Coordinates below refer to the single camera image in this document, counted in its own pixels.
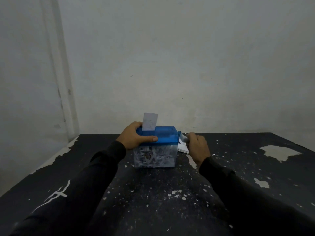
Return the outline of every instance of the table top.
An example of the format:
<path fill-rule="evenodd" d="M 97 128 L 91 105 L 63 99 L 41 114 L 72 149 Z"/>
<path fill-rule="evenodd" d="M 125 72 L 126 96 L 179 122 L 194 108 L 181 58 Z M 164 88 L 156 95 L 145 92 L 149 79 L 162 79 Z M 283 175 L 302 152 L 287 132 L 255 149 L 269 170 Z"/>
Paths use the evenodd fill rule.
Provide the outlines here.
<path fill-rule="evenodd" d="M 315 152 L 272 133 L 201 135 L 219 164 L 315 218 Z M 0 198 L 0 235 L 10 233 L 117 136 L 81 134 L 68 153 L 28 175 L 4 194 Z M 260 149 L 270 145 L 276 146 L 271 147 L 273 154 L 282 155 L 287 148 L 300 154 L 279 161 Z M 186 154 L 178 152 L 177 157 L 175 168 L 134 169 L 132 152 L 127 152 L 86 235 L 233 235 L 229 214 L 209 182 L 189 164 Z M 269 188 L 261 188 L 257 180 L 268 182 Z"/>

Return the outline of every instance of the black sleeve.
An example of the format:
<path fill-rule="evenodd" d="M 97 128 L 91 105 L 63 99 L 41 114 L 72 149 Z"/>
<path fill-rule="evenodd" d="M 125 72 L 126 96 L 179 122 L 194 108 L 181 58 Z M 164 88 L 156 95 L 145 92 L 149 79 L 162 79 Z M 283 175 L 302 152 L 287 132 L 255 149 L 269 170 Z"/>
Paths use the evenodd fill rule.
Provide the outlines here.
<path fill-rule="evenodd" d="M 106 151 L 96 153 L 87 167 L 36 208 L 10 235 L 81 235 L 125 155 L 124 145 L 117 141 Z"/>
<path fill-rule="evenodd" d="M 315 235 L 315 222 L 311 218 L 249 185 L 211 157 L 200 166 L 200 174 L 230 211 L 236 232 Z"/>

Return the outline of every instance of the white print on sleeve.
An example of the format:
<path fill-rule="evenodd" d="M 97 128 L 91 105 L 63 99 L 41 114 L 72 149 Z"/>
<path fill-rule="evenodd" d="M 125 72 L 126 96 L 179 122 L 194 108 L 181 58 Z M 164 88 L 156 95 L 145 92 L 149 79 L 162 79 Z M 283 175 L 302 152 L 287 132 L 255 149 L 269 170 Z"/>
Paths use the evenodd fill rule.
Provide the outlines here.
<path fill-rule="evenodd" d="M 47 201 L 46 203 L 42 204 L 41 206 L 43 206 L 43 205 L 45 205 L 45 204 L 48 204 L 48 203 L 51 202 L 53 199 L 58 198 L 60 195 L 63 196 L 63 197 L 67 197 L 67 195 L 66 195 L 64 192 L 65 192 L 65 190 L 68 188 L 69 185 L 70 185 L 70 180 L 68 180 L 68 184 L 67 184 L 67 186 L 63 189 L 63 191 L 59 191 L 59 190 L 61 190 L 61 188 L 62 188 L 62 186 L 61 186 L 61 187 L 59 188 L 59 190 L 55 191 L 55 192 L 54 192 L 53 194 L 51 194 L 47 199 L 45 199 L 44 202 L 46 202 L 46 200 L 48 200 L 48 199 L 50 198 L 49 201 Z"/>

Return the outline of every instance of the blue shredder lid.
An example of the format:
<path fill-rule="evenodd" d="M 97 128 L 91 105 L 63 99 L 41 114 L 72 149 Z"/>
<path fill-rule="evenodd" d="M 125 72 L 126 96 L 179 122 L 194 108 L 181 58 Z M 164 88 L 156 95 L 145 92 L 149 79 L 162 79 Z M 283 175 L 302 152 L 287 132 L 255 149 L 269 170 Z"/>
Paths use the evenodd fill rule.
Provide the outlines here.
<path fill-rule="evenodd" d="M 140 136 L 158 137 L 157 142 L 142 143 L 140 146 L 178 145 L 178 132 L 174 126 L 158 126 L 154 131 L 142 131 L 142 127 L 138 127 L 136 132 Z"/>

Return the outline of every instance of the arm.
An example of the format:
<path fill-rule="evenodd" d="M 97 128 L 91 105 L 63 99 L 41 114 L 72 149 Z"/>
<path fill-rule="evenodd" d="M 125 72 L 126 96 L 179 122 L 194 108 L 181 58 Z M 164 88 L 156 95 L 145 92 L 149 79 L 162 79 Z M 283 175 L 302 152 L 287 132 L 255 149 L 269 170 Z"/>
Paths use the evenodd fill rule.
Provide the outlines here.
<path fill-rule="evenodd" d="M 217 164 L 202 136 L 190 134 L 190 154 L 200 174 L 212 185 L 230 211 L 233 226 L 239 232 L 281 232 L 315 235 L 315 223 L 308 216 L 283 204 Z"/>
<path fill-rule="evenodd" d="M 157 137 L 136 133 L 141 124 L 133 122 L 126 127 L 106 151 L 96 153 L 87 167 L 37 207 L 10 235 L 83 234 L 126 150 L 143 142 L 157 141 Z"/>

